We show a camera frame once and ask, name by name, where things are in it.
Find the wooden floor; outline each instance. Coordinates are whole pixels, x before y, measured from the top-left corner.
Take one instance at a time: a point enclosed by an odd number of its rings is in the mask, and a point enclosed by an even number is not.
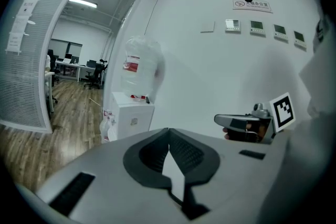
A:
[[[99,124],[103,90],[62,79],[53,87],[53,134],[25,132],[0,126],[0,156],[13,180],[31,191],[88,149],[100,145]]]

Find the desk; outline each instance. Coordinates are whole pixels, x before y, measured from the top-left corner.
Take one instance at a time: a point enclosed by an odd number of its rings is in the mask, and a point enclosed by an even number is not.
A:
[[[48,87],[49,87],[49,105],[50,105],[50,111],[51,113],[54,112],[54,105],[53,105],[53,91],[51,88],[51,83],[52,83],[52,76],[54,75],[54,72],[48,72],[48,73],[44,73],[44,79],[48,80]]]
[[[94,71],[94,68],[91,67],[84,67],[84,66],[80,66],[78,64],[74,64],[74,63],[64,63],[64,62],[60,62],[60,61],[56,61],[55,62],[56,65],[59,66],[69,66],[69,67],[76,67],[77,68],[77,82],[79,82],[79,76],[80,76],[80,69],[82,68],[86,68],[86,69],[90,69],[91,71]]]
[[[77,68],[77,82],[79,82],[79,77],[80,77],[80,70],[81,69],[89,69],[90,72],[93,72],[95,70],[95,68],[92,67],[84,67],[84,66],[80,66],[78,64],[74,64],[74,63],[64,63],[64,62],[60,62],[60,61],[56,61],[55,64],[59,65],[59,66],[69,66],[69,67],[76,67]],[[104,79],[104,71],[101,73],[101,79],[100,79],[100,85],[102,86],[103,84],[103,79]]]

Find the paper notice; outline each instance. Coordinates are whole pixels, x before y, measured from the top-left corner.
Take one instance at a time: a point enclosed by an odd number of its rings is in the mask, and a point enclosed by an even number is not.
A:
[[[16,16],[11,33],[23,33],[26,29],[29,16]]]
[[[36,3],[39,0],[23,0],[22,6],[19,9],[19,12],[17,13],[17,15],[27,15],[27,16],[31,16]]]
[[[20,52],[23,33],[9,33],[6,51]]]

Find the black slot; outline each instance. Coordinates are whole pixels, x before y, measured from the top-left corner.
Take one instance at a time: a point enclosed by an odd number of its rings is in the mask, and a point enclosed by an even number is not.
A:
[[[80,197],[94,180],[94,176],[80,173],[78,174],[65,189],[49,204],[51,208],[68,216],[75,207]]]
[[[255,152],[255,151],[248,151],[248,150],[243,150],[239,152],[239,154],[254,158],[254,159],[264,159],[265,153],[260,153],[260,152]]]

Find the white cabinet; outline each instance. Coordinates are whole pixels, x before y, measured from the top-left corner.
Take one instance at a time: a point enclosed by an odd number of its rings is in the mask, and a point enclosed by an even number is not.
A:
[[[122,139],[149,130],[154,112],[154,104],[145,100],[135,101],[123,92],[112,93],[111,112],[115,123],[109,140]]]

